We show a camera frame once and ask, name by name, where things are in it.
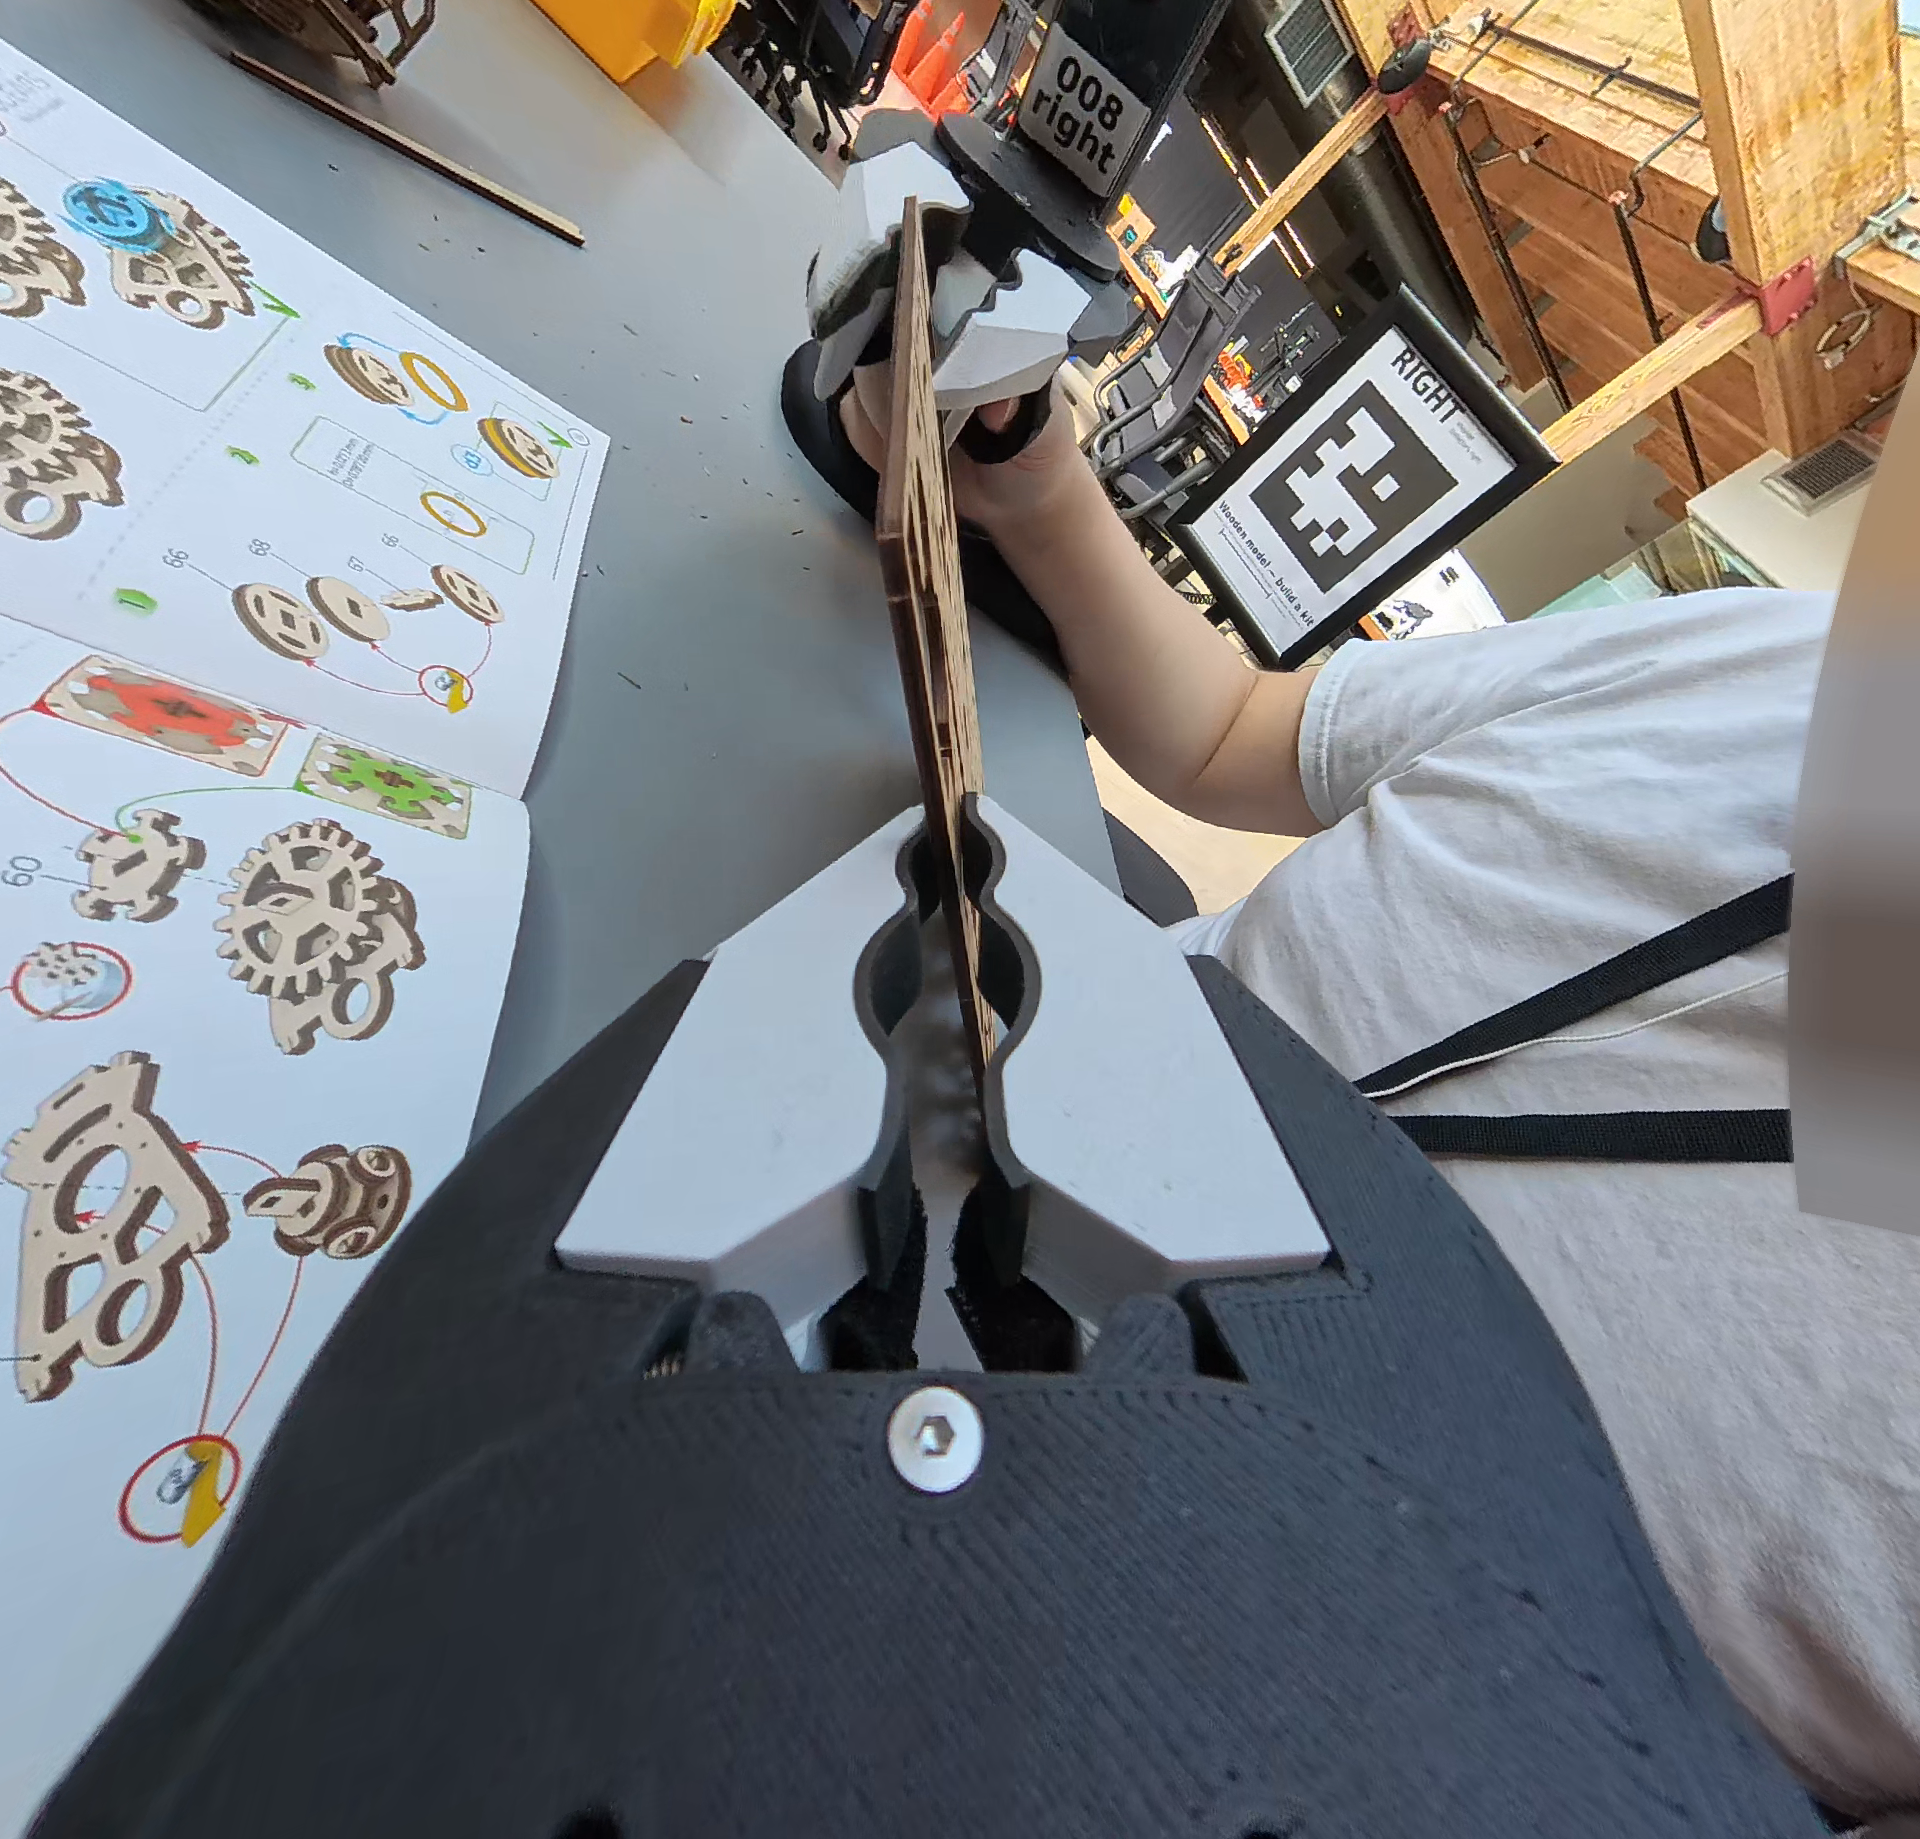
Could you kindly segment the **model instruction booklet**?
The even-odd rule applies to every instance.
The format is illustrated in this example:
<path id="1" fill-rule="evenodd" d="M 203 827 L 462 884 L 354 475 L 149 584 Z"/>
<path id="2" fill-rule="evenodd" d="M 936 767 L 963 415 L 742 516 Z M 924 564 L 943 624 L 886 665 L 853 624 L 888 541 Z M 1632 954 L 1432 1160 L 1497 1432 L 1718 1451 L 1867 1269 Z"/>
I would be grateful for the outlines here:
<path id="1" fill-rule="evenodd" d="M 2 1651 L 169 1631 L 463 1151 L 604 453 L 2 51 Z"/>

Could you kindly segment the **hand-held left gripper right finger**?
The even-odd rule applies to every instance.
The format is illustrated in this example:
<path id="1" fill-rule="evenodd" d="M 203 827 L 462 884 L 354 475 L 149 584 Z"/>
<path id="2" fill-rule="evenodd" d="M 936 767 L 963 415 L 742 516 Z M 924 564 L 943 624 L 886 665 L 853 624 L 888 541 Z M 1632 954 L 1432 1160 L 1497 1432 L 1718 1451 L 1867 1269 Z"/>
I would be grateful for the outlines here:
<path id="1" fill-rule="evenodd" d="M 1115 1304 L 1315 1273 L 1331 1248 L 1177 946 L 989 798 L 965 905 L 993 1051 L 960 1319 L 985 1362 L 1070 1362 Z"/>

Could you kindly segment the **person's right hand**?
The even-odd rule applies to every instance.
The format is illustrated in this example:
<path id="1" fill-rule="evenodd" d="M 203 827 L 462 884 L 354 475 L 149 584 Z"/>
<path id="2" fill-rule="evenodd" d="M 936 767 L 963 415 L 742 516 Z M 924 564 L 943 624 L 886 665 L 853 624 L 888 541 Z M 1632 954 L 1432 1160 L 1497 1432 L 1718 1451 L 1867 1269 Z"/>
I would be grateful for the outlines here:
<path id="1" fill-rule="evenodd" d="M 958 516 L 1018 553 L 1066 543 L 1096 525 L 1104 495 L 1080 453 L 1064 383 L 992 401 L 949 441 Z"/>

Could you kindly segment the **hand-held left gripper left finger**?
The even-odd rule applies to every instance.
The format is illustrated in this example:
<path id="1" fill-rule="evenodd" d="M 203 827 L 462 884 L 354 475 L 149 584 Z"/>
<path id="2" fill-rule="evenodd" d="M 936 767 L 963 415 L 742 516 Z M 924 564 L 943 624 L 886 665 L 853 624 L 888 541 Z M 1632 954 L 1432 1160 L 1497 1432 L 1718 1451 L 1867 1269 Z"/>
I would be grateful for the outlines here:
<path id="1" fill-rule="evenodd" d="M 797 1362 L 913 1237 L 907 1064 L 924 987 L 911 809 L 727 938 L 557 1235 L 580 1273 L 761 1297 Z"/>

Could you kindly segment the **thin wooden stick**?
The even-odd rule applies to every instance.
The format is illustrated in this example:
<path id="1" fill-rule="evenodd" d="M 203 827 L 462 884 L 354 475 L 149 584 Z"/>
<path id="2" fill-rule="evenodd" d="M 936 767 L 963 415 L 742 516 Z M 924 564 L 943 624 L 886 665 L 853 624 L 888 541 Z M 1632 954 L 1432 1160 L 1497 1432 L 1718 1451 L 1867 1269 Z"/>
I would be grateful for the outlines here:
<path id="1" fill-rule="evenodd" d="M 346 103 L 329 99 L 317 88 L 313 88 L 313 85 L 307 85 L 307 82 L 298 82 L 292 75 L 276 73 L 275 66 L 269 66 L 269 63 L 262 63 L 262 59 L 257 59 L 257 55 L 250 55 L 243 51 L 229 51 L 229 63 L 236 73 L 245 73 L 245 75 L 270 85 L 276 93 L 308 106 L 322 120 L 328 120 L 333 126 L 346 126 L 358 136 L 366 136 L 366 142 L 370 142 L 370 145 L 376 145 L 376 147 L 384 147 L 384 151 L 391 151 L 391 153 L 395 153 L 402 160 L 409 160 L 422 171 L 446 177 L 450 184 L 469 191 L 470 197 L 478 197 L 478 200 L 482 200 L 482 202 L 490 202 L 490 207 L 495 207 L 495 210 L 503 210 L 503 211 L 534 225 L 534 229 L 539 229 L 541 235 L 548 235 L 548 238 L 556 238 L 556 241 L 562 241 L 568 248 L 577 248 L 577 251 L 587 248 L 587 235 L 580 232 L 577 223 L 571 223 L 571 220 L 547 210 L 541 202 L 537 202 L 537 200 L 529 200 L 529 197 L 525 197 L 525 194 L 493 182 L 482 171 L 475 171 L 463 161 L 455 161 L 455 160 L 437 153 L 432 147 L 409 136 L 406 132 L 398 132 L 393 126 L 384 126 L 384 122 L 376 122 L 376 120 L 370 120 L 366 112 L 354 112 Z"/>

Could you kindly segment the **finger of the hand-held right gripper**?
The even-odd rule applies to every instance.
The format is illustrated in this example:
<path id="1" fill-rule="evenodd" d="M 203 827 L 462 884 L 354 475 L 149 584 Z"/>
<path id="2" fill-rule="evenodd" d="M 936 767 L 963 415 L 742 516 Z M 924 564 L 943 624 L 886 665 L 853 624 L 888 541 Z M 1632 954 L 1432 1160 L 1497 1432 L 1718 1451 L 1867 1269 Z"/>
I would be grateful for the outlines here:
<path id="1" fill-rule="evenodd" d="M 894 308 L 902 223 L 915 200 L 925 267 L 940 267 L 965 235 L 974 197 L 924 145 L 898 145 L 846 171 L 825 241 L 806 267 L 806 324 L 820 370 L 860 364 Z"/>
<path id="2" fill-rule="evenodd" d="M 1096 284 L 1023 248 L 1000 270 L 960 251 L 933 280 L 933 395 L 985 408 L 1044 390 L 1072 359 L 1104 359 L 1137 321 L 1125 277 Z"/>

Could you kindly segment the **framed marker sign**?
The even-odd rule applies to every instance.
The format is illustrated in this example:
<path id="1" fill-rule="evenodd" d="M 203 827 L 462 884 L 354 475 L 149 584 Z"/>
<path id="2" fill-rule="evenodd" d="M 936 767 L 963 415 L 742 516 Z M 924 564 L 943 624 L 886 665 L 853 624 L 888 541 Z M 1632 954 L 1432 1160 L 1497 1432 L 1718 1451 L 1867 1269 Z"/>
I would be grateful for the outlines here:
<path id="1" fill-rule="evenodd" d="M 1258 665 L 1291 672 L 1555 464 L 1404 286 L 1167 529 Z"/>

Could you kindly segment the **person's right forearm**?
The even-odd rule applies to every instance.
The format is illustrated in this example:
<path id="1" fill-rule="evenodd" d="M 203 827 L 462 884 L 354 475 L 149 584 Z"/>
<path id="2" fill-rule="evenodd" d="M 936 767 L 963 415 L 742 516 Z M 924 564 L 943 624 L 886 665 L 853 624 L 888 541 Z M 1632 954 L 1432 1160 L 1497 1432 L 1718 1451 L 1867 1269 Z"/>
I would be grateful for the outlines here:
<path id="1" fill-rule="evenodd" d="M 1096 485 L 993 541 L 1053 628 L 1090 735 L 1137 786 L 1214 827 L 1320 831 L 1300 769 L 1315 670 L 1250 666 L 1147 564 Z"/>

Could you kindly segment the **wall air vent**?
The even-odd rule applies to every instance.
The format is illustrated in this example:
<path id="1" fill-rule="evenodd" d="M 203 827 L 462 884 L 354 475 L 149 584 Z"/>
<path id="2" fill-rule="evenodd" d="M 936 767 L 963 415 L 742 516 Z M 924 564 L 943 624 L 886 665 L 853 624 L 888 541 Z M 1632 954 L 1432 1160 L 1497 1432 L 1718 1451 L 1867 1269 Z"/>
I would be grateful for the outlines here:
<path id="1" fill-rule="evenodd" d="M 1792 510 L 1811 518 L 1867 485 L 1878 467 L 1878 457 L 1884 444 L 1877 437 L 1846 429 L 1763 475 L 1763 491 Z"/>
<path id="2" fill-rule="evenodd" d="M 1354 63 L 1354 43 L 1331 0 L 1284 0 L 1265 26 L 1265 46 L 1303 106 L 1315 103 Z"/>

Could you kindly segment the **wooden parts sheet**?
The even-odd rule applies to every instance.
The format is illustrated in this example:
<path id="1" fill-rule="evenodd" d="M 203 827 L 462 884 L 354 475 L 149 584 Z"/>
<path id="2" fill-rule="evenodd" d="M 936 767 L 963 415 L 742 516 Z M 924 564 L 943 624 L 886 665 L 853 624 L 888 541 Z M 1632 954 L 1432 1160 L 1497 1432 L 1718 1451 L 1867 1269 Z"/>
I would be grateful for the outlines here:
<path id="1" fill-rule="evenodd" d="M 949 926 L 951 974 L 974 1081 L 982 1090 L 996 1022 L 982 994 L 982 915 L 965 891 L 965 798 L 982 793 L 976 679 L 949 444 L 933 394 L 933 295 L 924 207 L 902 207 L 888 441 L 876 492 L 882 588 L 924 788 L 933 879 Z"/>

